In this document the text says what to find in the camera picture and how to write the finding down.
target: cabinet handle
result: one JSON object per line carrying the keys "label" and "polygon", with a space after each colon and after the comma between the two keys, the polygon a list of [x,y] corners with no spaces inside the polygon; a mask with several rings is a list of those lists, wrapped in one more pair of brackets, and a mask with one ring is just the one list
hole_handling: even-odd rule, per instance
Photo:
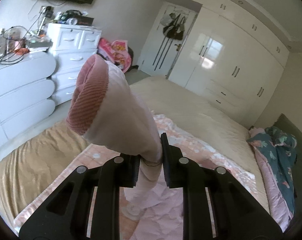
{"label": "cabinet handle", "polygon": [[202,47],[202,49],[201,49],[201,51],[199,53],[200,56],[201,56],[201,53],[202,53],[202,50],[204,49],[204,47],[205,47],[205,45]]}
{"label": "cabinet handle", "polygon": [[263,95],[263,93],[264,93],[264,89],[262,90],[262,93],[259,95],[259,98]]}
{"label": "cabinet handle", "polygon": [[204,57],[204,55],[206,54],[207,49],[208,49],[208,47],[206,47],[206,48],[205,48],[205,50],[204,50],[204,53],[203,53],[202,57]]}
{"label": "cabinet handle", "polygon": [[70,60],[80,61],[80,60],[83,60],[83,57],[80,57],[80,58],[71,58]]}
{"label": "cabinet handle", "polygon": [[261,89],[260,89],[259,92],[257,93],[257,96],[260,94],[260,92],[262,91],[262,89],[263,89],[263,88],[261,87]]}
{"label": "cabinet handle", "polygon": [[236,66],[235,67],[235,69],[234,69],[234,71],[233,71],[233,74],[232,74],[232,76],[234,76],[234,74],[235,74],[235,71],[238,69],[238,67]]}
{"label": "cabinet handle", "polygon": [[238,68],[238,71],[237,71],[237,73],[235,74],[234,77],[236,77],[236,76],[238,75],[239,72],[240,72],[240,68]]}

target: white dresser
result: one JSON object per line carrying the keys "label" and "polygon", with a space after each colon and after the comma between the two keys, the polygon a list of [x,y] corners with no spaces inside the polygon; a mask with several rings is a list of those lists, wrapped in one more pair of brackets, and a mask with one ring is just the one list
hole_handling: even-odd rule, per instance
{"label": "white dresser", "polygon": [[91,26],[50,23],[47,35],[53,42],[49,52],[57,62],[51,76],[56,84],[51,98],[59,105],[72,99],[81,67],[97,52],[101,31]]}
{"label": "white dresser", "polygon": [[[186,0],[174,1],[184,5]],[[188,1],[202,7],[169,80],[205,97],[241,125],[254,125],[281,78],[288,49],[230,0]]]}
{"label": "white dresser", "polygon": [[54,57],[44,52],[28,54],[15,65],[0,65],[0,146],[53,113],[49,98],[54,83]]}

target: white wardrobe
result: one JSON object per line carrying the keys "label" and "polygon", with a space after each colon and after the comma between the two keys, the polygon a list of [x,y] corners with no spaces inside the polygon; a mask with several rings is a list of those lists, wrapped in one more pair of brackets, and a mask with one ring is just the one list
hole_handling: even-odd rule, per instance
{"label": "white wardrobe", "polygon": [[[229,0],[197,2],[203,6],[168,79],[250,127],[268,104],[289,52],[237,4]],[[263,35],[257,34],[257,26]]]}

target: wall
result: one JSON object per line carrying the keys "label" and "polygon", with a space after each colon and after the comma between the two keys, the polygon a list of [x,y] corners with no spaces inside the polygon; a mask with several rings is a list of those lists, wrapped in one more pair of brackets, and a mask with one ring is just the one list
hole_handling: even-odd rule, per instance
{"label": "wall", "polygon": [[[48,1],[62,3],[57,0],[1,0],[0,29],[14,25],[28,29],[39,15],[40,6],[50,5]],[[87,11],[94,17],[93,25],[102,30],[103,37],[111,41],[129,41],[135,64],[162,4],[162,0],[95,0],[92,5],[67,2],[55,6],[55,13],[69,9]]]}
{"label": "wall", "polygon": [[281,113],[302,132],[302,53],[289,54],[281,80],[255,126],[270,126]]}

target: mattress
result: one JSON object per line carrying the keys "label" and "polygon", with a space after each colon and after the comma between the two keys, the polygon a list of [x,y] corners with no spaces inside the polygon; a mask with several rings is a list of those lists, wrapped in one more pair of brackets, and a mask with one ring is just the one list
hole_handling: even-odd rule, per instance
{"label": "mattress", "polygon": [[[162,77],[146,78],[131,85],[131,89],[155,114],[164,114],[181,129],[253,173],[258,201],[269,212],[262,176],[246,143],[246,128],[204,98]],[[61,121],[4,158],[0,162],[0,213],[7,222],[12,225],[13,219],[88,145]]]}

